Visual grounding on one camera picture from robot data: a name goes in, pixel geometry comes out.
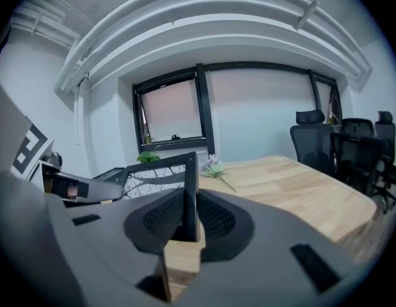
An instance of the black panel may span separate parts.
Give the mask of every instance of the black panel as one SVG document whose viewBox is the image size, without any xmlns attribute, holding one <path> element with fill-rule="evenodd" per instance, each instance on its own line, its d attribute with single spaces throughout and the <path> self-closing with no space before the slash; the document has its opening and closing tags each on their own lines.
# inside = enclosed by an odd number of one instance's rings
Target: black panel
<svg viewBox="0 0 396 307">
<path fill-rule="evenodd" d="M 77 195 L 82 198 L 87 198 L 88 197 L 88 189 L 90 186 L 88 183 L 85 182 L 78 182 L 78 192 Z"/>
<path fill-rule="evenodd" d="M 112 183 L 118 183 L 118 184 L 123 184 L 122 183 L 122 175 L 123 172 L 125 171 L 124 167 L 115 167 L 103 174 L 98 175 L 97 177 L 94 177 L 93 180 L 100 180 L 104 182 L 112 182 Z"/>
<path fill-rule="evenodd" d="M 196 65 L 198 69 L 198 86 L 196 87 L 196 93 L 198 94 L 198 100 L 201 100 L 202 105 L 202 118 L 203 126 L 205 127 L 206 142 L 208 147 L 208 154 L 215 154 L 215 142 L 213 137 L 212 128 L 212 115 L 210 113 L 210 102 L 208 86 L 206 83 L 205 67 L 203 64 Z"/>
<path fill-rule="evenodd" d="M 125 169 L 123 177 L 125 179 L 128 178 L 130 172 L 157 169 L 174 164 L 185 164 L 185 184 L 182 224 L 175 232 L 173 240 L 196 242 L 199 230 L 198 218 L 196 216 L 196 195 L 199 190 L 198 160 L 196 158 L 196 152 L 185 153 L 183 155 L 160 159 L 146 164 L 128 166 Z"/>
<path fill-rule="evenodd" d="M 202 262 L 232 259 L 252 240 L 255 225 L 244 209 L 201 190 L 198 212 L 206 240 L 200 255 Z"/>
<path fill-rule="evenodd" d="M 290 250 L 320 293 L 340 281 L 340 278 L 308 244 L 296 244 Z"/>
<path fill-rule="evenodd" d="M 98 219 L 101 219 L 101 217 L 95 214 L 90 214 L 90 215 L 73 218 L 72 222 L 74 223 L 74 225 L 78 226 L 78 225 L 94 222 Z"/>
<path fill-rule="evenodd" d="M 140 251 L 160 255 L 183 213 L 184 190 L 168 190 L 167 195 L 129 214 L 124 222 L 124 232 Z"/>
</svg>

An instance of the black rubber pad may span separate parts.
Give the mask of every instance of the black rubber pad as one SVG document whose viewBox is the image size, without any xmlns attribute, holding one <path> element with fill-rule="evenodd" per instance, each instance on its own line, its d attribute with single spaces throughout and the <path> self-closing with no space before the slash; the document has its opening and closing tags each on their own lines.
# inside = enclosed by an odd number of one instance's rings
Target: black rubber pad
<svg viewBox="0 0 396 307">
<path fill-rule="evenodd" d="M 85 216 L 73 218 L 72 222 L 76 226 L 78 226 L 78 225 L 83 225 L 85 223 L 94 222 L 94 221 L 96 221 L 98 219 L 101 219 L 101 217 L 98 216 L 98 215 L 95 215 L 95 214 L 90 214 L 90 215 L 85 215 Z"/>
<path fill-rule="evenodd" d="M 320 293 L 340 281 L 340 278 L 308 244 L 296 244 L 290 250 Z"/>
</svg>

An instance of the flower stem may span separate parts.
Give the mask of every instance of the flower stem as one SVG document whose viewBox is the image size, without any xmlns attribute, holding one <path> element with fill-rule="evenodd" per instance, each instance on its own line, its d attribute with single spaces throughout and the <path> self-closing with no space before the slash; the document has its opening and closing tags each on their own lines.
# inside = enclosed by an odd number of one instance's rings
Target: flower stem
<svg viewBox="0 0 396 307">
<path fill-rule="evenodd" d="M 233 191 L 235 191 L 237 193 L 237 191 L 225 180 L 223 180 L 222 176 L 219 176 L 219 178 L 223 181 L 223 183 L 225 183 L 229 188 L 231 188 Z"/>
</svg>

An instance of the window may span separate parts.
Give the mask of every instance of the window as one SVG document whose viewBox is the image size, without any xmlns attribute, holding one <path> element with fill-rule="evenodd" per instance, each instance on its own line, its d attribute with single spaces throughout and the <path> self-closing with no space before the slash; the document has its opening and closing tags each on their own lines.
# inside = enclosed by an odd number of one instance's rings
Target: window
<svg viewBox="0 0 396 307">
<path fill-rule="evenodd" d="M 150 143 L 202 137 L 194 79 L 144 94 L 142 106 Z"/>
<path fill-rule="evenodd" d="M 319 96 L 320 109 L 324 113 L 325 122 L 332 125 L 341 125 L 342 110 L 337 83 L 329 77 L 314 74 L 310 71 L 310 79 L 315 81 L 315 90 Z"/>
<path fill-rule="evenodd" d="M 200 146 L 215 153 L 204 76 L 199 64 L 133 86 L 140 153 Z"/>
<path fill-rule="evenodd" d="M 342 114 L 337 86 L 317 82 L 317 88 L 319 90 L 321 111 L 326 117 L 325 122 L 332 125 L 341 125 Z"/>
</svg>

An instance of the green plant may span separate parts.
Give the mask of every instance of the green plant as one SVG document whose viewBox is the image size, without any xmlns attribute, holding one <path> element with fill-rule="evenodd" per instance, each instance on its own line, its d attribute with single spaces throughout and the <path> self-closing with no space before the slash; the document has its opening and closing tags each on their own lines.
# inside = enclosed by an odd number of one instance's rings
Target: green plant
<svg viewBox="0 0 396 307">
<path fill-rule="evenodd" d="M 141 154 L 137 157 L 136 160 L 142 164 L 145 164 L 147 162 L 158 161 L 159 159 L 161 158 L 157 155 L 157 152 L 144 151 L 141 152 Z"/>
</svg>

